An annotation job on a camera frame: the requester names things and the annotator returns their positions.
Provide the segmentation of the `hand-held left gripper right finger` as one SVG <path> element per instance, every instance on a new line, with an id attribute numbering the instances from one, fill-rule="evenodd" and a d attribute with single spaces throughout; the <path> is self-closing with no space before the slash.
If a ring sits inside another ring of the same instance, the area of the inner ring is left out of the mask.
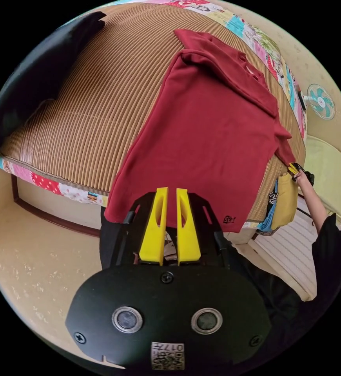
<path id="1" fill-rule="evenodd" d="M 197 263 L 201 258 L 192 206 L 186 189 L 176 189 L 178 264 Z"/>

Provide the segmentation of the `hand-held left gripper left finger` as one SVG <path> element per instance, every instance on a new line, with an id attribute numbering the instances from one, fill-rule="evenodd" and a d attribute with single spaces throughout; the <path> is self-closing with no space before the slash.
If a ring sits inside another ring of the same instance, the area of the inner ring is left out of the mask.
<path id="1" fill-rule="evenodd" d="M 141 262 L 163 264 L 168 191 L 167 187 L 157 188 L 154 194 L 139 251 Z"/>

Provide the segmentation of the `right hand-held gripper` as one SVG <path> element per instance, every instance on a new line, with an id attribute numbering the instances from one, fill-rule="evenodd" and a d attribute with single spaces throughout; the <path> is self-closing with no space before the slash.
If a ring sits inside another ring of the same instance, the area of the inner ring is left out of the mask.
<path id="1" fill-rule="evenodd" d="M 288 173 L 294 175 L 294 182 L 297 182 L 297 179 L 304 174 L 307 181 L 314 186 L 314 174 L 306 171 L 301 165 L 298 163 L 290 163 L 288 165 Z"/>

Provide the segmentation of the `person's right hand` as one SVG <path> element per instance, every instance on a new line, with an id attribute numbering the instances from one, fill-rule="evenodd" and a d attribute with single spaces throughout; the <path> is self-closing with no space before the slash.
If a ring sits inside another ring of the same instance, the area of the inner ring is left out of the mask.
<path id="1" fill-rule="evenodd" d="M 309 179 L 304 171 L 299 170 L 297 174 L 294 174 L 293 178 L 294 182 L 300 187 L 304 188 L 310 185 Z"/>

